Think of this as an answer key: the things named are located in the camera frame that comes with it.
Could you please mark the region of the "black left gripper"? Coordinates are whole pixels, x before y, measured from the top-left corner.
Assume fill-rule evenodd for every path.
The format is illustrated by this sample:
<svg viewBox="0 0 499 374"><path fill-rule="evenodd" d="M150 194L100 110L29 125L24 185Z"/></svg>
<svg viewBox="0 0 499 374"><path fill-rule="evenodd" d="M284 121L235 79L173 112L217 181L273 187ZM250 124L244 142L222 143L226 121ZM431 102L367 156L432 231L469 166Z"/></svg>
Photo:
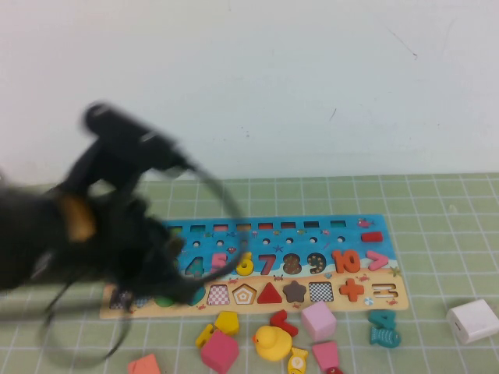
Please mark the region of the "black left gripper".
<svg viewBox="0 0 499 374"><path fill-rule="evenodd" d="M186 170L173 140L106 103L83 116L95 141L53 189L64 231L53 243L53 277L68 281L179 278L183 239L148 216L135 194L145 172Z"/></svg>

